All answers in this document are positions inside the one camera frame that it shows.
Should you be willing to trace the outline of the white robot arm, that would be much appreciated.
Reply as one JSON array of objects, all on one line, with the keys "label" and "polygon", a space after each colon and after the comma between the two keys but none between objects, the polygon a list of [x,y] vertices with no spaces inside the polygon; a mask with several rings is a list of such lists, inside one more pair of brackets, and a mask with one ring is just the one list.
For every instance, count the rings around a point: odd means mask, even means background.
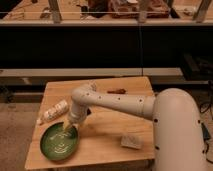
[{"label": "white robot arm", "polygon": [[71,124],[83,122],[91,106],[152,121],[155,171],[207,171],[199,109],[186,91],[168,88],[156,96],[108,94],[84,84],[72,91],[71,99]]}]

